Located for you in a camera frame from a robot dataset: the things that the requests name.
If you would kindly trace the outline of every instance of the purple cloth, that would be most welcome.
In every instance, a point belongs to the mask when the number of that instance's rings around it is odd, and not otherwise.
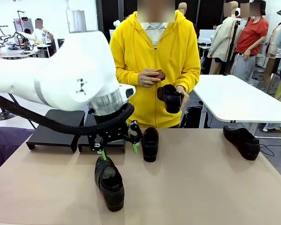
[[[32,129],[0,127],[0,167],[33,132]]]

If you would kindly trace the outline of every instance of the brown leather object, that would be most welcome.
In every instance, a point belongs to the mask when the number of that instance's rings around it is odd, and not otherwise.
[[[149,77],[158,78],[161,81],[165,80],[166,75],[164,74],[164,72],[161,69],[156,70],[155,72],[159,72],[159,75],[158,76],[149,76]]]

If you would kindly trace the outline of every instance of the backpack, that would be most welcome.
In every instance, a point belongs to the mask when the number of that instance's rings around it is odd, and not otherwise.
[[[180,128],[199,128],[202,106],[193,106],[187,108],[182,122],[180,124]],[[204,128],[210,128],[208,126],[208,113],[206,112],[205,124]]]

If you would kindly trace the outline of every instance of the shirt collar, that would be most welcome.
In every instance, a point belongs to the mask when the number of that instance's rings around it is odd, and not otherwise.
[[[148,22],[141,22],[141,27],[144,29],[144,30],[147,30],[149,27],[152,27]],[[160,24],[160,26],[157,28],[157,29],[160,29],[160,28],[167,28],[169,25],[168,22],[164,22],[162,24]]]

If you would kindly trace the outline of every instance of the mannequin hand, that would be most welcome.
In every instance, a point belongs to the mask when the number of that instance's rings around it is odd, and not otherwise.
[[[138,77],[139,85],[145,88],[152,87],[153,85],[160,82],[161,80],[149,76],[158,76],[158,75],[159,73],[153,69],[144,69],[144,71],[142,71]]]
[[[247,49],[247,51],[244,52],[244,60],[248,60],[251,54],[251,50]]]
[[[182,111],[182,109],[187,105],[187,103],[189,102],[189,95],[186,93],[185,88],[183,86],[177,86],[176,87],[177,92],[182,93],[183,94],[183,100],[182,100],[182,104],[180,107],[180,111]]]

